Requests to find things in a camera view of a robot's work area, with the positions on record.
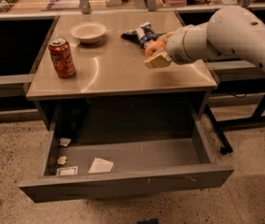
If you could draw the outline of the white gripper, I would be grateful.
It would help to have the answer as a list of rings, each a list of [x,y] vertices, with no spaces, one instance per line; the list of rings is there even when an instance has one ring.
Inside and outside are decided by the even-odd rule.
[[[152,68],[163,68],[172,60],[177,64],[194,63],[198,60],[215,60],[220,52],[207,38],[207,23],[187,25],[158,37],[166,45],[166,51],[158,51],[145,60],[145,65]]]

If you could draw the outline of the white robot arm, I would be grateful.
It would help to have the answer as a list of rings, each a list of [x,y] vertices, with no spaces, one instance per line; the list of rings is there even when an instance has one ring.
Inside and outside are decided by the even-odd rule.
[[[183,26],[149,43],[145,65],[227,58],[245,60],[265,73],[265,24],[243,7],[221,8],[205,23]]]

